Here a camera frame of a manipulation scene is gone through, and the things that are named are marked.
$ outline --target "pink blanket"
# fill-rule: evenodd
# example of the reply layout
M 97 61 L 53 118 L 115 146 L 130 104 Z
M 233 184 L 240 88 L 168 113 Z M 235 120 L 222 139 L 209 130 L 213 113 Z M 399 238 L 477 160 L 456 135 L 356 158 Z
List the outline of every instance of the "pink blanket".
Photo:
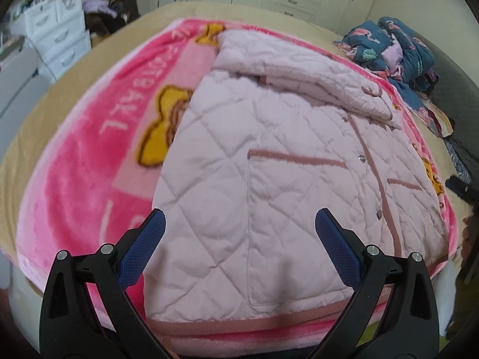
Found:
M 456 250 L 454 212 L 429 150 L 393 86 L 351 61 L 301 40 L 244 24 L 185 19 L 131 52 L 90 88 L 45 149 L 23 198 L 17 235 L 20 267 L 39 289 L 45 288 L 59 250 L 68 249 L 73 255 L 93 253 L 104 243 L 116 243 L 148 216 L 181 116 L 193 91 L 211 70 L 217 56 L 216 35 L 226 28 L 261 31 L 316 50 L 382 86 L 393 98 L 404 130 L 425 162 L 449 230 L 450 254 Z M 128 294 L 144 316 L 142 280 Z M 100 320 L 108 326 L 95 293 L 93 302 Z M 383 308 L 378 307 L 376 318 Z M 275 338 L 281 340 L 281 333 L 299 333 L 307 345 L 308 336 L 325 334 L 336 317 L 275 332 Z M 272 335 L 208 337 L 205 344 L 238 345 L 243 339 L 266 346 Z M 187 344 L 187 339 L 176 343 Z

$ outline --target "black bag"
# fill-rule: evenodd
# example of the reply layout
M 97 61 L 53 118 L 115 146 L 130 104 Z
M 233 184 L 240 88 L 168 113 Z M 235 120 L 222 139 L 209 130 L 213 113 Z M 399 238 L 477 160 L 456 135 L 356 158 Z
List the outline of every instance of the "black bag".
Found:
M 138 11 L 137 0 L 108 0 L 110 2 L 109 7 L 125 21 L 126 24 L 130 24 L 141 15 Z

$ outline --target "cable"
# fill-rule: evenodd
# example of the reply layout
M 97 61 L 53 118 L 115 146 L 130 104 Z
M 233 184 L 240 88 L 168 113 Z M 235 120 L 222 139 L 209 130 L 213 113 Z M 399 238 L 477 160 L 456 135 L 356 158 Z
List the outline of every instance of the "cable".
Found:
M 53 73 L 52 69 L 50 69 L 50 66 L 43 60 L 42 55 L 40 54 L 40 51 L 37 49 L 33 41 L 27 36 L 25 36 L 25 40 L 27 40 L 28 43 L 32 46 L 32 48 L 37 52 L 38 58 L 40 58 L 40 62 L 42 63 L 43 66 L 47 68 L 47 70 L 52 75 L 53 79 L 55 80 L 55 83 L 57 83 L 58 82 L 57 76 Z

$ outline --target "mattress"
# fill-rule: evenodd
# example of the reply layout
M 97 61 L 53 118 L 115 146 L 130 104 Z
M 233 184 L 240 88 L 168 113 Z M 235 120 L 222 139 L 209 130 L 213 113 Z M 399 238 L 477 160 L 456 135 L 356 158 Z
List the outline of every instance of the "mattress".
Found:
M 293 35 L 344 56 L 332 43 L 341 39 L 338 35 L 292 17 L 242 5 L 209 1 L 179 2 L 166 5 L 125 27 L 88 53 L 49 90 L 23 122 L 0 164 L 0 248 L 14 263 L 17 264 L 15 237 L 23 193 L 49 140 L 98 78 L 131 50 L 181 17 L 245 22 Z M 455 174 L 446 146 L 425 125 L 416 121 L 444 181 Z M 453 193 L 448 192 L 448 195 L 462 232 L 465 226 L 462 220 L 470 215 L 471 209 Z

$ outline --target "quilted stitching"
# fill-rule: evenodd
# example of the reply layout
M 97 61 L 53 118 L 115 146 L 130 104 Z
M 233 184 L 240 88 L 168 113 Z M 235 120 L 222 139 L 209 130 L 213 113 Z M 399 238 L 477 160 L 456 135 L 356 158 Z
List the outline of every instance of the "quilted stitching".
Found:
M 387 96 L 361 89 L 375 83 L 317 53 L 249 32 L 223 34 L 215 66 L 192 97 L 157 185 L 154 207 L 168 222 L 145 270 L 149 318 L 265 318 L 348 298 L 351 289 L 314 231 L 325 206 L 365 244 L 393 253 L 391 232 L 377 217 L 378 180 L 359 160 L 364 152 L 348 115 L 378 168 L 402 254 L 419 251 L 428 263 L 442 256 L 447 239 L 437 196 L 397 128 L 401 122 L 389 120 Z M 250 78 L 262 74 L 270 86 Z M 338 160 L 348 169 L 248 160 L 255 148 Z M 422 191 L 389 185 L 390 178 Z

